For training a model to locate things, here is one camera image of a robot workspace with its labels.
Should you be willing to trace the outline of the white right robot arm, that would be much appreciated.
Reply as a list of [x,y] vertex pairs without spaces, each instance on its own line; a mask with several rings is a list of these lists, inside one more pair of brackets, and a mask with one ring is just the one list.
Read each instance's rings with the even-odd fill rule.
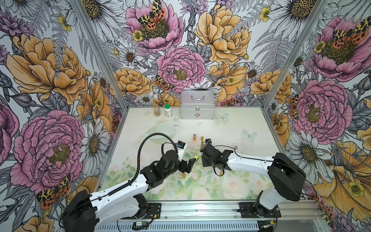
[[254,203],[241,207],[238,211],[242,217],[249,214],[258,218],[279,218],[278,205],[284,201],[298,202],[306,181],[306,174],[283,153],[272,157],[242,155],[235,148],[219,151],[206,139],[200,148],[203,167],[226,171],[244,171],[262,175],[272,182],[267,190],[262,190]]

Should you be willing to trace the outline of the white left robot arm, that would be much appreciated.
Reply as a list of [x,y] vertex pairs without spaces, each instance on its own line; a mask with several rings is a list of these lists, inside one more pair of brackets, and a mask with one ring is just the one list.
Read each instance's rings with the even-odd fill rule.
[[136,178],[103,191],[78,192],[62,214],[66,232],[93,232],[100,226],[122,218],[142,218],[148,209],[144,193],[161,185],[177,171],[190,173],[196,158],[179,158],[184,150],[169,150],[160,160],[144,167]]

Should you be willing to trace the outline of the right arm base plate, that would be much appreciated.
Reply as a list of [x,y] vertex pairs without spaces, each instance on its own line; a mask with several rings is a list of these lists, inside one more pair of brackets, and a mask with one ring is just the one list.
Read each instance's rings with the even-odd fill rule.
[[242,218],[280,218],[281,212],[278,206],[268,210],[255,202],[240,202],[237,212]]

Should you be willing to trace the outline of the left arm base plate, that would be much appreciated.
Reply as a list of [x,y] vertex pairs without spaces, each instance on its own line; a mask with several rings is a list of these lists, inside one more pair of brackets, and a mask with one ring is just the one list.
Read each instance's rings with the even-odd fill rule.
[[136,215],[130,219],[159,219],[161,215],[161,203],[149,203],[146,209],[141,208]]

